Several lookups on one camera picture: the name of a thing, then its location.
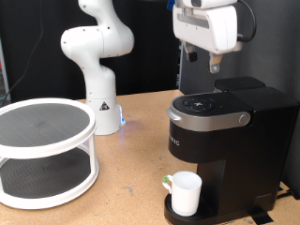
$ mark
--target black shelf mat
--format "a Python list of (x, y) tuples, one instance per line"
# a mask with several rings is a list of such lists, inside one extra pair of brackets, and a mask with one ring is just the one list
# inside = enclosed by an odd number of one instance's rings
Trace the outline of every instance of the black shelf mat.
[(24, 199), (64, 193), (82, 183), (90, 173), (90, 157), (80, 148), (51, 157), (9, 159), (0, 168), (4, 192)]

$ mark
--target coffee maker drip tray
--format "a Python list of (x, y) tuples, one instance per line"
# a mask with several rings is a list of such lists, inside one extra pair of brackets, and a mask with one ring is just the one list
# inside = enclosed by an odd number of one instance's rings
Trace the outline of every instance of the coffee maker drip tray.
[(217, 214), (208, 206), (206, 201), (200, 198), (196, 214), (190, 217), (182, 217), (172, 210), (172, 195), (167, 195), (165, 199), (165, 218), (170, 224), (176, 225), (211, 225), (215, 224)]

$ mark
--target round shelf tray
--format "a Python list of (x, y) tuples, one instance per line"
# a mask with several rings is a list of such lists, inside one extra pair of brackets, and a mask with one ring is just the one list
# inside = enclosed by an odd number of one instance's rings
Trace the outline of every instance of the round shelf tray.
[(2, 108), (0, 203), (41, 209), (82, 195), (98, 177), (96, 127), (94, 112), (69, 99), (32, 99)]
[(78, 101), (40, 98), (0, 110), (0, 156), (44, 158), (86, 141), (96, 130), (93, 111)]

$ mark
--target black cable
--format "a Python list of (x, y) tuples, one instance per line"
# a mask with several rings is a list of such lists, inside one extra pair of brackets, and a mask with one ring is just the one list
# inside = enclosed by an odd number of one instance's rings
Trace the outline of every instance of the black cable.
[(254, 14), (252, 8), (251, 8), (244, 0), (237, 0), (237, 2), (240, 2), (240, 3), (242, 3), (245, 7), (247, 7), (247, 9), (248, 9), (248, 10), (250, 11), (250, 13), (251, 13), (252, 20), (253, 20), (253, 31), (252, 31), (251, 37), (238, 36), (238, 37), (237, 37), (237, 40), (238, 40), (238, 41), (242, 41), (242, 42), (249, 42), (249, 41), (251, 41), (251, 40), (255, 37), (255, 34), (256, 34), (256, 28), (257, 28), (256, 17), (255, 17), (255, 14)]
[(36, 43), (36, 45), (35, 45), (35, 47), (33, 48), (33, 50), (31, 51), (31, 53), (30, 53), (30, 56), (29, 56), (29, 59), (28, 59), (28, 61), (27, 61), (27, 65), (26, 65), (26, 68), (25, 68), (25, 71), (24, 71), (24, 73), (23, 73), (23, 75), (21, 76), (21, 78), (18, 80), (18, 81), (16, 81), (13, 85), (12, 85), (12, 87), (9, 89), (9, 91), (7, 92), (7, 94), (6, 94), (6, 96), (5, 96), (5, 98), (4, 98), (4, 100), (3, 100), (3, 103), (2, 103), (2, 106), (1, 106), (1, 108), (5, 105), (5, 103), (6, 103), (6, 100), (7, 100), (7, 98), (8, 98), (8, 95), (11, 93), (11, 91), (21, 82), (21, 80), (25, 77), (25, 75), (26, 75), (26, 73), (27, 73), (27, 70), (28, 70), (28, 68), (29, 68), (29, 65), (30, 65), (30, 62), (31, 62), (31, 59), (32, 59), (32, 56), (33, 56), (33, 54), (34, 54), (34, 52), (36, 51), (36, 48), (37, 48), (37, 46), (38, 46), (38, 44), (39, 44), (39, 42), (41, 41), (41, 39), (42, 39), (42, 37), (43, 37), (43, 34), (44, 34), (44, 27), (43, 27), (43, 20), (42, 20), (42, 0), (40, 0), (40, 12), (39, 12), (39, 27), (40, 27), (40, 35), (39, 35), (39, 38), (38, 38), (38, 40), (37, 40), (37, 43)]

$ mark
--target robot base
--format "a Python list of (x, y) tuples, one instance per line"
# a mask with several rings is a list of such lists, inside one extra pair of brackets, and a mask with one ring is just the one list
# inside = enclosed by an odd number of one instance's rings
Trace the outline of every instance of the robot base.
[(88, 105), (95, 113), (97, 129), (95, 135), (110, 135), (117, 132), (126, 121), (123, 119), (122, 107), (116, 102), (115, 97), (106, 99), (86, 100)]

